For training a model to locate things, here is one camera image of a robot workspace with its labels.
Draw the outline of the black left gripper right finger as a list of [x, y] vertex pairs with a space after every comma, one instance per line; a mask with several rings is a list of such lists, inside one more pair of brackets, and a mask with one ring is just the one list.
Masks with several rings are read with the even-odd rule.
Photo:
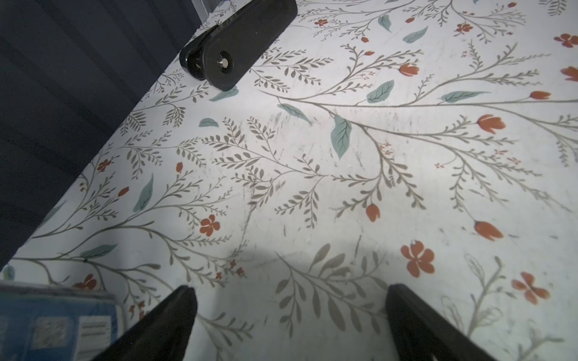
[[494, 359], [404, 284], [388, 288], [385, 311], [400, 360]]

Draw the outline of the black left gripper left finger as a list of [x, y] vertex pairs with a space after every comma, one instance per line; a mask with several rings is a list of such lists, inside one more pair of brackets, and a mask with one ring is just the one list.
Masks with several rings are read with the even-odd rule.
[[183, 360], [198, 311], [194, 288], [180, 286], [96, 360]]

